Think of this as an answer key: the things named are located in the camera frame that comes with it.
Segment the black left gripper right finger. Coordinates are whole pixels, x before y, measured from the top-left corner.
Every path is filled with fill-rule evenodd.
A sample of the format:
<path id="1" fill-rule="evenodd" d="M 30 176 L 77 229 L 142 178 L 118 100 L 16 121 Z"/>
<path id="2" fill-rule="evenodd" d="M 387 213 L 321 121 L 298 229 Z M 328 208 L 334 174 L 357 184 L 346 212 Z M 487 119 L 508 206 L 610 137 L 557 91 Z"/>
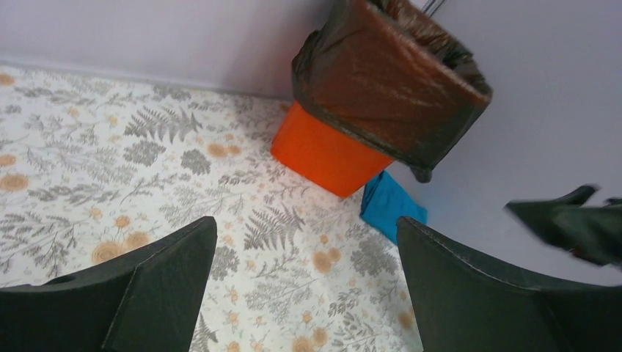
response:
<path id="1" fill-rule="evenodd" d="M 621 288 L 574 282 L 479 252 L 409 217 L 397 223 L 425 351 L 619 351 Z"/>

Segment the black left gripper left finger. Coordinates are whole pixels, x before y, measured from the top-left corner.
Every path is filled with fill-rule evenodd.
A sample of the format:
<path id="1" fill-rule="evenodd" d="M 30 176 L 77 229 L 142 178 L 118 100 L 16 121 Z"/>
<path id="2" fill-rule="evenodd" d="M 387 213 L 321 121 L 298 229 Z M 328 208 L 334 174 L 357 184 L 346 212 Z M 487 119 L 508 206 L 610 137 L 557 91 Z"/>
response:
<path id="1" fill-rule="evenodd" d="M 204 216 L 43 285 L 1 290 L 3 351 L 188 351 L 217 242 Z"/>

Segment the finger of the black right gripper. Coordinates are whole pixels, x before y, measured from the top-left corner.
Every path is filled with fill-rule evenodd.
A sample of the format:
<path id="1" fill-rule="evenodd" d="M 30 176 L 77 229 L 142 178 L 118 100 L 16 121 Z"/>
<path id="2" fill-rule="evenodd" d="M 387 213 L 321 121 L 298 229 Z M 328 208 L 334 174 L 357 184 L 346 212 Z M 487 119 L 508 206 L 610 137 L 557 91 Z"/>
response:
<path id="1" fill-rule="evenodd" d="M 621 198 L 587 206 L 598 189 L 585 184 L 554 199 L 512 200 L 505 209 L 549 246 L 597 266 L 620 266 Z"/>

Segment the black plastic trash bag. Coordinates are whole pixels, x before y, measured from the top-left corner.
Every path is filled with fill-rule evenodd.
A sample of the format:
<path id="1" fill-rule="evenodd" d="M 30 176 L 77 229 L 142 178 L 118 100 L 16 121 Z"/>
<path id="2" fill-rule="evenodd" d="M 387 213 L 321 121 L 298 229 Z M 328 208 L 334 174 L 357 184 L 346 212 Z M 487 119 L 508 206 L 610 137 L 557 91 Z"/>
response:
<path id="1" fill-rule="evenodd" d="M 409 1 L 335 1 L 293 58 L 291 80 L 312 116 L 421 183 L 493 96 L 472 52 Z"/>

